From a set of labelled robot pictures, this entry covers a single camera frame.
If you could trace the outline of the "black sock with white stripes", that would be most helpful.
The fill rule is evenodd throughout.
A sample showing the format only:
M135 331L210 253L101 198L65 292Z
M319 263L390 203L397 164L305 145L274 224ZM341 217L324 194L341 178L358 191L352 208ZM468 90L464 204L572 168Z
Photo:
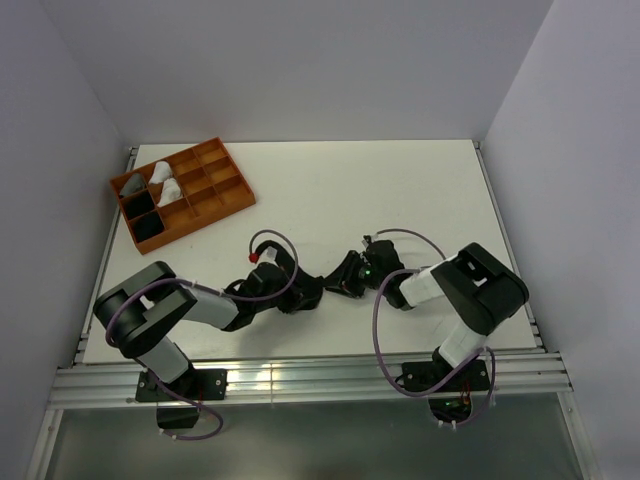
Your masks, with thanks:
M128 220L140 217L155 209L155 203L148 190L124 197L122 206L124 216Z

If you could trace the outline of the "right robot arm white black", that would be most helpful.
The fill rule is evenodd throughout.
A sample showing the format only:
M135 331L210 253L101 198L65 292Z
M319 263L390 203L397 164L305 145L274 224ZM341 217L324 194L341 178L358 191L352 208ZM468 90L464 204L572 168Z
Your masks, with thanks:
M403 311L446 300L458 320L434 354L433 378L443 389L455 389L466 379L467 357L529 301L524 281L478 243L421 270L407 269L390 240L366 236L364 244L363 252L348 252L324 288L350 298L376 290Z

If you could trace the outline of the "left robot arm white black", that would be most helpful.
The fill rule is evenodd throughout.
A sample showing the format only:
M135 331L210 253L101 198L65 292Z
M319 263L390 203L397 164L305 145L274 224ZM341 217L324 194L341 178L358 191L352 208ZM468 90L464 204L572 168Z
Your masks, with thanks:
M323 277L296 267L286 253L259 263L221 295L178 278L166 262L156 261L98 297L93 314L110 346L151 370L170 398L183 399L193 391L195 375L188 357L168 338L179 321L235 332L266 310L315 309L323 287Z

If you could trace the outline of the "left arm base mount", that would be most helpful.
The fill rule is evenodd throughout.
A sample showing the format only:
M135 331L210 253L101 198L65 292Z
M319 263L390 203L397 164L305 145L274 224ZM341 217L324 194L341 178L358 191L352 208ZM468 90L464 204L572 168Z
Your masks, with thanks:
M204 416L202 404L205 401L222 401L226 395L227 371L225 369L195 369L190 367L183 375L171 383L157 383L149 372L139 375L135 393L137 403L155 403L156 423L164 430L182 433L193 428ZM197 406L183 402L182 407L160 406L160 403L177 402L169 395L170 390Z

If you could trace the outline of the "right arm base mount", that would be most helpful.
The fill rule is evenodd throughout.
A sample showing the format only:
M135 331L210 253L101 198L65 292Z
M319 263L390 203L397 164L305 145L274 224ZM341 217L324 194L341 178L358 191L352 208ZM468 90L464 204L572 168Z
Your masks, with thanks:
M404 362L395 382L407 391L423 392L432 388L452 371L453 368L444 360ZM438 389L437 393L464 397L476 392L486 392L492 385L486 363L480 359L473 359Z

